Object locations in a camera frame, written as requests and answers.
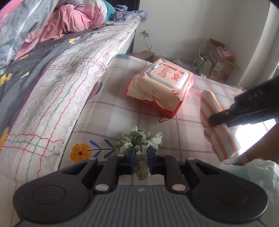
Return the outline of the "pink wet wipes pack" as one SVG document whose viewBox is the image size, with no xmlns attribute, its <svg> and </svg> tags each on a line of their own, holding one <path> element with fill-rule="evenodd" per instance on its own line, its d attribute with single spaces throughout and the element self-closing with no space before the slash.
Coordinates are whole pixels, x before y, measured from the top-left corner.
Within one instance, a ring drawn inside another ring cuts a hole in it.
<svg viewBox="0 0 279 227">
<path fill-rule="evenodd" d="M 125 94 L 173 118 L 193 85 L 194 74 L 170 61 L 158 59 L 130 80 Z"/>
</svg>

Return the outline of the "brown cardboard box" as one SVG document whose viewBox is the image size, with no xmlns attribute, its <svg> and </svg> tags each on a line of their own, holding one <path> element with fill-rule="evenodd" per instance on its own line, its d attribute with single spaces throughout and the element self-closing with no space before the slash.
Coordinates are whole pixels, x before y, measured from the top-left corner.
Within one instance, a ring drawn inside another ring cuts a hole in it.
<svg viewBox="0 0 279 227">
<path fill-rule="evenodd" d="M 247 164 L 255 159 L 279 161 L 279 125 L 276 123 L 257 143 L 237 158 L 237 162 Z"/>
</svg>

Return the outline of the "white mattress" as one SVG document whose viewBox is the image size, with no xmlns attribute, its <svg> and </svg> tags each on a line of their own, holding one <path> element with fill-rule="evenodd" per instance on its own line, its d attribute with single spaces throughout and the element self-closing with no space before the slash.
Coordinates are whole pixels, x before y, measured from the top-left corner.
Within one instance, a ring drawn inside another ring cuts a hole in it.
<svg viewBox="0 0 279 227">
<path fill-rule="evenodd" d="M 139 23 L 140 18 L 134 17 L 104 25 L 101 32 L 66 34 L 40 43 L 19 59 L 27 63 L 66 45 L 38 75 L 14 122 L 1 132 L 1 226 L 19 221 L 12 202 L 16 189 L 58 169 L 95 83 L 116 54 L 127 52 Z"/>
</svg>

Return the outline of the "small wooden stool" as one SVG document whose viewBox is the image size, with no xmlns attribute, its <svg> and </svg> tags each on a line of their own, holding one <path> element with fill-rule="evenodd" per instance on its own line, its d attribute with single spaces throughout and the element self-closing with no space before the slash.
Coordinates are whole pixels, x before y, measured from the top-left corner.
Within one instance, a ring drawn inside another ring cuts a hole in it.
<svg viewBox="0 0 279 227">
<path fill-rule="evenodd" d="M 144 50 L 144 51 L 134 54 L 134 57 L 148 61 L 148 62 L 154 62 L 155 53 L 148 51 L 148 50 Z"/>
</svg>

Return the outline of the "wall power socket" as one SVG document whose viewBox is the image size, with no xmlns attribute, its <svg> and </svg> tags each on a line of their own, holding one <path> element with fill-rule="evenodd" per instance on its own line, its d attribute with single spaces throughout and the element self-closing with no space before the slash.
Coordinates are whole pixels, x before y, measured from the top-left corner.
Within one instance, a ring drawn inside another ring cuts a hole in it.
<svg viewBox="0 0 279 227">
<path fill-rule="evenodd" d="M 150 30 L 144 30 L 143 31 L 143 36 L 144 37 L 151 37 L 151 31 Z"/>
</svg>

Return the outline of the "pink grey duvet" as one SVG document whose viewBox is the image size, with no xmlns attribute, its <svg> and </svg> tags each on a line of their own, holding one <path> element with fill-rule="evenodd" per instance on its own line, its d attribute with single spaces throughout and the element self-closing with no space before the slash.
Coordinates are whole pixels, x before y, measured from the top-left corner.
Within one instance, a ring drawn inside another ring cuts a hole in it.
<svg viewBox="0 0 279 227">
<path fill-rule="evenodd" d="M 100 27 L 103 1 L 1 1 L 1 72 L 37 43 Z"/>
</svg>

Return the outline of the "large white plastic bag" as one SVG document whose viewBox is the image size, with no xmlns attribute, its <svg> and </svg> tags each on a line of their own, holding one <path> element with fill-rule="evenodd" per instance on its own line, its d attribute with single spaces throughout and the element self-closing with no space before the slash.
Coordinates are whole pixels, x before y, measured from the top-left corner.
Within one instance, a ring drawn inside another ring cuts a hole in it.
<svg viewBox="0 0 279 227">
<path fill-rule="evenodd" d="M 278 211 L 277 163 L 270 160 L 255 159 L 244 166 L 221 164 L 219 168 L 262 187 L 268 195 L 269 207 L 272 211 Z"/>
</svg>

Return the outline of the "green paper bag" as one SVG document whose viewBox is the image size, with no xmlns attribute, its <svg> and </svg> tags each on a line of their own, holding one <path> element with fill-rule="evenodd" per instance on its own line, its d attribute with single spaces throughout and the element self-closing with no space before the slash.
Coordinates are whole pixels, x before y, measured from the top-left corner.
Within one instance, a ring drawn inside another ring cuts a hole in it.
<svg viewBox="0 0 279 227">
<path fill-rule="evenodd" d="M 205 77 L 209 76 L 212 62 L 209 59 L 209 56 L 205 55 L 198 55 L 193 63 L 195 71 L 200 75 L 204 75 Z"/>
</svg>

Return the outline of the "orange striped towel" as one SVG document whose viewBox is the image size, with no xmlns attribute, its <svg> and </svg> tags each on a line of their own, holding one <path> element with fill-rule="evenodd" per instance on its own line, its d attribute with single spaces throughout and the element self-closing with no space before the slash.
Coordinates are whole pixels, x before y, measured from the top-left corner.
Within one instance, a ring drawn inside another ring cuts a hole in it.
<svg viewBox="0 0 279 227">
<path fill-rule="evenodd" d="M 204 136 L 212 145 L 212 150 L 217 155 L 219 161 L 224 161 L 234 156 L 240 150 L 240 144 L 235 135 L 226 124 L 212 125 L 209 118 L 222 111 L 213 92 L 204 90 L 200 94 L 199 115 L 201 124 L 204 127 Z"/>
</svg>

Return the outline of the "open cardboard box by wall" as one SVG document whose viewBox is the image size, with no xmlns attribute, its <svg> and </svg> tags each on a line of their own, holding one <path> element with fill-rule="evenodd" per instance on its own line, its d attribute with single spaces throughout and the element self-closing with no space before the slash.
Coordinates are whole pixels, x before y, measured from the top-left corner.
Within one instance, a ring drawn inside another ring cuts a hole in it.
<svg viewBox="0 0 279 227">
<path fill-rule="evenodd" d="M 204 39 L 206 43 L 205 55 L 209 57 L 212 66 L 208 78 L 221 83 L 227 83 L 230 75 L 238 66 L 226 45 L 214 39 Z"/>
</svg>

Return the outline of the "dark floral bed sheet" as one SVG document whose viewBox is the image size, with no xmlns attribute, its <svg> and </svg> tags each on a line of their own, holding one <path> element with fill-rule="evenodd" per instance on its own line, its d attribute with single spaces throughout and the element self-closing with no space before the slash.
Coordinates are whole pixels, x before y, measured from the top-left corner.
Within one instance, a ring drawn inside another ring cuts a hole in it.
<svg viewBox="0 0 279 227">
<path fill-rule="evenodd" d="M 1 134 L 13 124 L 24 102 L 51 63 L 70 45 L 102 34 L 114 27 L 103 24 L 96 29 L 66 34 L 61 38 L 39 43 L 34 49 L 11 62 L 1 75 Z"/>
</svg>

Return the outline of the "green patterned scrunchie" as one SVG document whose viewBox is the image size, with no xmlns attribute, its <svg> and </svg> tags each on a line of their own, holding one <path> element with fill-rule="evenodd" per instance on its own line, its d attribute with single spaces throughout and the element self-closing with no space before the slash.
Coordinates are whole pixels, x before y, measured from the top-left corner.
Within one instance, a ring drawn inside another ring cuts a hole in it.
<svg viewBox="0 0 279 227">
<path fill-rule="evenodd" d="M 152 134 L 134 126 L 122 133 L 121 139 L 117 140 L 114 145 L 114 150 L 116 154 L 127 155 L 130 148 L 134 147 L 135 164 L 133 165 L 133 172 L 139 180 L 145 180 L 151 176 L 148 167 L 148 148 L 153 148 L 157 152 L 162 142 L 163 134 L 161 132 Z"/>
</svg>

